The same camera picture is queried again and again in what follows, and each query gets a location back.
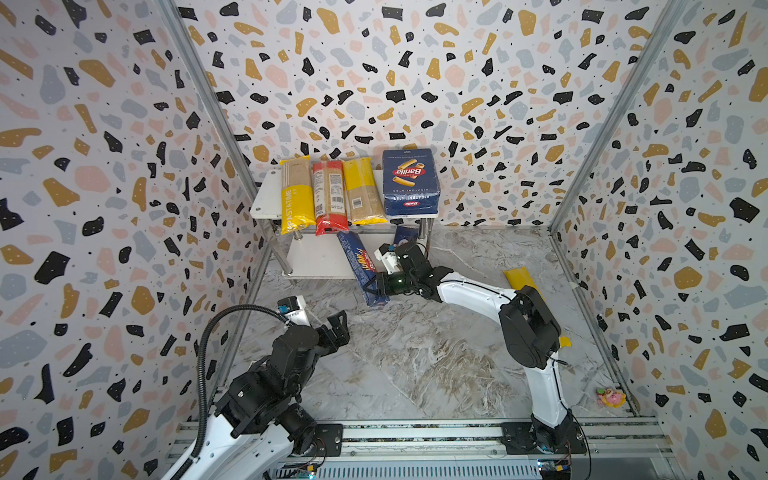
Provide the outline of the blue-top clear spaghetti bag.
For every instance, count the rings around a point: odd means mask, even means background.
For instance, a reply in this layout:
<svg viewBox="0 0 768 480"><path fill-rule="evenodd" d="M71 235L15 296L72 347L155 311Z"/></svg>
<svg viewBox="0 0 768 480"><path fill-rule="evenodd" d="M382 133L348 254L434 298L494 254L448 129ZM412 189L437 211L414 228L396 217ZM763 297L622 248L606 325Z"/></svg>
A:
<svg viewBox="0 0 768 480"><path fill-rule="evenodd" d="M409 242L417 242L418 239L419 229L417 227L402 224L398 225L396 228L392 245L398 247Z"/></svg>

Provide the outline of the blue Barilla spaghetti box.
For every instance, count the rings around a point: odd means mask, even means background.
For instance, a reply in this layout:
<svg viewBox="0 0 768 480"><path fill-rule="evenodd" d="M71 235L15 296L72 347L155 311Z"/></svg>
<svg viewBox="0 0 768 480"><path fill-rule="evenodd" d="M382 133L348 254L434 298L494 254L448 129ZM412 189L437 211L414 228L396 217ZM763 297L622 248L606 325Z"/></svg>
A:
<svg viewBox="0 0 768 480"><path fill-rule="evenodd" d="M360 236L355 232L346 231L338 232L336 237L352 269L353 276L361 288L366 304L369 307L387 304L389 297L379 292L378 271Z"/></svg>

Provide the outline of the yellow-top spaghetti bag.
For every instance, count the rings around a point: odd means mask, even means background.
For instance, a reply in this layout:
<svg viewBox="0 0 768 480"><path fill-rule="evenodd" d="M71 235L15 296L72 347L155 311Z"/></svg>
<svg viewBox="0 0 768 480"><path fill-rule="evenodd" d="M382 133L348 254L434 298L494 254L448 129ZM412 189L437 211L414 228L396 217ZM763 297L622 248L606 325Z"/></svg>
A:
<svg viewBox="0 0 768 480"><path fill-rule="evenodd" d="M363 157L342 162L347 197L347 217L355 225L386 223L376 186L371 159Z"/></svg>

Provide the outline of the blue Barilla pasta box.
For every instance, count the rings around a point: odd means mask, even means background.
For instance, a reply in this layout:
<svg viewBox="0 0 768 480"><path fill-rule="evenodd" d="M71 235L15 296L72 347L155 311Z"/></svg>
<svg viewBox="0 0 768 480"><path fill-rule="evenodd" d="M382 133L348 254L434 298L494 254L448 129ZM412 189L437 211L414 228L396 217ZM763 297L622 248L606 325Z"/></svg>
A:
<svg viewBox="0 0 768 480"><path fill-rule="evenodd" d="M383 206L391 217L438 214L440 185L430 149L382 153Z"/></svg>

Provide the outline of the red spaghetti bag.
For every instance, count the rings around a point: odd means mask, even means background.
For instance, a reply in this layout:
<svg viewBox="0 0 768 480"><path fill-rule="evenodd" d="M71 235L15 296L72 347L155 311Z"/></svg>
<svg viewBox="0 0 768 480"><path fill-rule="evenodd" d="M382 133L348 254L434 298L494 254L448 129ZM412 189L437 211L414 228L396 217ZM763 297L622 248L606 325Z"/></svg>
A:
<svg viewBox="0 0 768 480"><path fill-rule="evenodd" d="M346 232L345 187L342 162L321 161L312 164L315 207L315 235Z"/></svg>

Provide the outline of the yellow Pastatime spaghetti bag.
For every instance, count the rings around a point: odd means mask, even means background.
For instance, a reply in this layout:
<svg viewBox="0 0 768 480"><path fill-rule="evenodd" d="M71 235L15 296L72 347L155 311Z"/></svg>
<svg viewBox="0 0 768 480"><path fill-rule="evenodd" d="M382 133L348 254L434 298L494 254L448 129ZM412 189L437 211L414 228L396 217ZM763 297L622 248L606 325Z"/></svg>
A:
<svg viewBox="0 0 768 480"><path fill-rule="evenodd" d="M281 234L287 235L316 224L312 167L308 156L281 162Z"/></svg>

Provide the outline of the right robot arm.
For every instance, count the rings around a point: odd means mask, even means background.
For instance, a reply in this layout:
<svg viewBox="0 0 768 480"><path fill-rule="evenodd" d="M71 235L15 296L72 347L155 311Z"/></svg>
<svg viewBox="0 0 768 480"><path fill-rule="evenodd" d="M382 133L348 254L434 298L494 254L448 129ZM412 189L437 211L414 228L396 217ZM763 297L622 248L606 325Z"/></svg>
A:
<svg viewBox="0 0 768 480"><path fill-rule="evenodd" d="M375 253L386 271L367 291L379 296L417 294L464 307L499 324L506 349L525 370L532 399L532 438L553 452L573 431L559 375L561 328L538 290L530 285L494 287L444 266L433 266L415 241L383 244Z"/></svg>

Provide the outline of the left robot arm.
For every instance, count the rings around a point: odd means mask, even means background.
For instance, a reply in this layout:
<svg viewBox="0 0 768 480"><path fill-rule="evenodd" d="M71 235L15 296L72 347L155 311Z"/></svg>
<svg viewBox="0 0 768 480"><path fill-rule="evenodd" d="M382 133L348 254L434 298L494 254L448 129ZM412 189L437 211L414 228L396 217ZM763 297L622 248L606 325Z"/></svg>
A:
<svg viewBox="0 0 768 480"><path fill-rule="evenodd" d="M215 402L208 400L206 349L226 316L251 310L285 324L269 355L236 377ZM345 311L313 327L259 305L236 305L206 325L198 349L199 418L192 445L166 473L168 479L269 479L282 468L313 479L329 457L339 455L343 427L320 425L304 410L301 394L318 360L348 344Z"/></svg>

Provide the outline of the white two-tier shelf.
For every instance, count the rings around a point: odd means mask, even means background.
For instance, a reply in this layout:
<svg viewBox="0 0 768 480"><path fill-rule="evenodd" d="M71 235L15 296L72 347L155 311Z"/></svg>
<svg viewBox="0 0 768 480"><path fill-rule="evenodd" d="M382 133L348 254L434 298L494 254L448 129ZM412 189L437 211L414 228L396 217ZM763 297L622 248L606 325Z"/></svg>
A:
<svg viewBox="0 0 768 480"><path fill-rule="evenodd" d="M289 278L308 279L354 279L352 268L346 258L336 234L315 236L313 229L303 232L280 234L278 221L282 219L282 179L281 169L267 171L258 188L256 198L250 208L251 217L264 232L266 243L277 258L283 274ZM388 222L403 220L406 226L418 227L418 238L424 245L429 244L429 236L438 213L388 217ZM367 226L351 226L365 249L372 256L372 263L377 270L384 270L382 263L375 258L377 249L392 243L396 231L395 224L385 223Z"/></svg>

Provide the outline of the small pink toy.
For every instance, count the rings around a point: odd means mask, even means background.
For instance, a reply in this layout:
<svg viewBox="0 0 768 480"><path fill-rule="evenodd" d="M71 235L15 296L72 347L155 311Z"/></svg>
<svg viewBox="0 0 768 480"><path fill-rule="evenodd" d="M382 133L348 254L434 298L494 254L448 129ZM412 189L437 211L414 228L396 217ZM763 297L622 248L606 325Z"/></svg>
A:
<svg viewBox="0 0 768 480"><path fill-rule="evenodd" d="M611 388L597 388L596 395L602 405L611 408L621 408L627 401L625 393Z"/></svg>

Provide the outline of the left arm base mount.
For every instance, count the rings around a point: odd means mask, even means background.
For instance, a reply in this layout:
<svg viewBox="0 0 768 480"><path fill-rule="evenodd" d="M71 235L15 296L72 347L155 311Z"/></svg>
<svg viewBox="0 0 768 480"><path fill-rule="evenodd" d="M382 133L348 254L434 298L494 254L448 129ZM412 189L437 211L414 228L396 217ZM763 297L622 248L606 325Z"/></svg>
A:
<svg viewBox="0 0 768 480"><path fill-rule="evenodd" d="M339 457L344 439L342 423L318 423L303 407L292 404L273 424L281 427L293 455Z"/></svg>

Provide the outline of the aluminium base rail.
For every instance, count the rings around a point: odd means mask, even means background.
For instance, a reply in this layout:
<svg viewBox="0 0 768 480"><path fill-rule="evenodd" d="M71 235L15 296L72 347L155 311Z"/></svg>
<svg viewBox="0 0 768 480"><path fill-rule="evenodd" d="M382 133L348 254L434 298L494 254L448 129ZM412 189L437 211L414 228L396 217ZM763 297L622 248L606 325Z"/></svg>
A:
<svg viewBox="0 0 768 480"><path fill-rule="evenodd" d="M168 479L682 479L658 423L586 418L554 453L525 440L521 420L330 421L296 454L287 431L270 426L234 439L211 423L198 459L182 465L196 428L182 427Z"/></svg>

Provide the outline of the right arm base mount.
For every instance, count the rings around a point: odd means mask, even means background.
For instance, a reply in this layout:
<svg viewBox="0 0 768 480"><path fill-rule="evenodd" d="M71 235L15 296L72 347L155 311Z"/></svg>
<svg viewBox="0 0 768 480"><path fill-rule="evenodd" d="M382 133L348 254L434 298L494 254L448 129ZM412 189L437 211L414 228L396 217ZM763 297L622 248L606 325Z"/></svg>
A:
<svg viewBox="0 0 768 480"><path fill-rule="evenodd" d="M585 436L570 410L555 427L531 417L527 422L503 422L501 431L501 443L509 455L586 454L588 450Z"/></svg>

